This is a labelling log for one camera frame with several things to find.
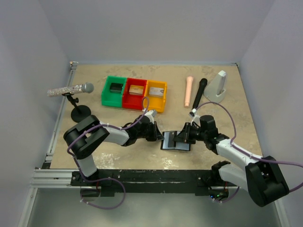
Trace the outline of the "grey credit card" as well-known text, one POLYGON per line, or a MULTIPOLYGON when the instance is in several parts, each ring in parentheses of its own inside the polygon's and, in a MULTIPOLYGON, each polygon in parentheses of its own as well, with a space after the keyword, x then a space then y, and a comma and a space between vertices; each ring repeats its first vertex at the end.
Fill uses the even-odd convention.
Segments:
POLYGON ((163 132, 164 140, 162 141, 162 149, 175 149, 176 142, 173 141, 177 135, 177 131, 165 131, 163 132))

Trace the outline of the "black leather card holder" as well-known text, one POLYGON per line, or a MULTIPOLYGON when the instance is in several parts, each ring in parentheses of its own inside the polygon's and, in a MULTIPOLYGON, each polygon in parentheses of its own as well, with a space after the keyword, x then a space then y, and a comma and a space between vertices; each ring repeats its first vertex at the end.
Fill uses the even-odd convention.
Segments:
POLYGON ((191 145, 182 143, 182 142, 176 142, 174 141, 174 138, 180 134, 180 131, 164 131, 162 133, 163 140, 161 141, 161 150, 178 150, 178 151, 190 151, 191 145))

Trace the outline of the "yellow plastic bin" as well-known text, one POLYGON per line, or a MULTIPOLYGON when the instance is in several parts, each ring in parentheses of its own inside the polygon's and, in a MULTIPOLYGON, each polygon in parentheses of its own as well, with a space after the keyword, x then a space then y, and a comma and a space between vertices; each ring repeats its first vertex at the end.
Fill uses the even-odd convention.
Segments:
POLYGON ((147 80, 144 97, 148 98, 148 110, 156 110, 158 113, 164 112, 166 104, 167 82, 147 80), (161 87, 164 89, 163 97, 152 97, 149 95, 150 87, 161 87))

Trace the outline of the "red plastic bin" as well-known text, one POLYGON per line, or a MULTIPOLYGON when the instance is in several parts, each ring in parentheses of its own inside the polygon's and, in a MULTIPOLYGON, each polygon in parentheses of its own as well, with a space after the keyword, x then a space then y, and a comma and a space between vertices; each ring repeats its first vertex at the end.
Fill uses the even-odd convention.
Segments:
POLYGON ((122 107, 126 109, 142 110, 142 100, 147 80, 127 78, 122 96, 122 107))

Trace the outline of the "green plastic bin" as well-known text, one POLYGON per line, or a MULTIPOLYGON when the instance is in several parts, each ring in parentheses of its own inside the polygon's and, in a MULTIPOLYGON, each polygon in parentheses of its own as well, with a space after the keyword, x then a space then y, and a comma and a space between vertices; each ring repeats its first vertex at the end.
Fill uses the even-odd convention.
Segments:
POLYGON ((104 106, 122 107, 122 97, 127 78, 117 76, 107 76, 101 94, 101 103, 104 106))

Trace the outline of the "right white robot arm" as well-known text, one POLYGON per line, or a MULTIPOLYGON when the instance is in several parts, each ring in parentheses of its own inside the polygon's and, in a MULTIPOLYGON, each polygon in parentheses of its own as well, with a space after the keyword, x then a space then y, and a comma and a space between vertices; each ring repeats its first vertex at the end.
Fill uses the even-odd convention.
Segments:
POLYGON ((215 185, 230 182, 239 186, 260 207, 289 194, 290 189, 273 157, 255 157, 253 153, 232 144, 229 137, 219 133, 211 115, 201 116, 199 120, 199 124, 185 123, 174 141, 186 144, 202 141, 210 151, 228 159, 226 164, 219 165, 211 173, 215 185))

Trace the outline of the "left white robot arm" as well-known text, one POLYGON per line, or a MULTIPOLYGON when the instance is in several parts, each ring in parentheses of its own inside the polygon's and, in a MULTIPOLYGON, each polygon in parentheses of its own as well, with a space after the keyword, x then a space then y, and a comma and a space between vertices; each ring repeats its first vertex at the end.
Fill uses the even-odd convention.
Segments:
POLYGON ((127 147, 138 139, 154 142, 163 140, 164 137, 152 115, 140 115, 124 128, 104 124, 96 116, 90 115, 67 130, 63 139, 68 145, 68 152, 82 172, 82 181, 87 185, 94 185, 98 181, 98 169, 92 153, 101 143, 109 142, 127 147))

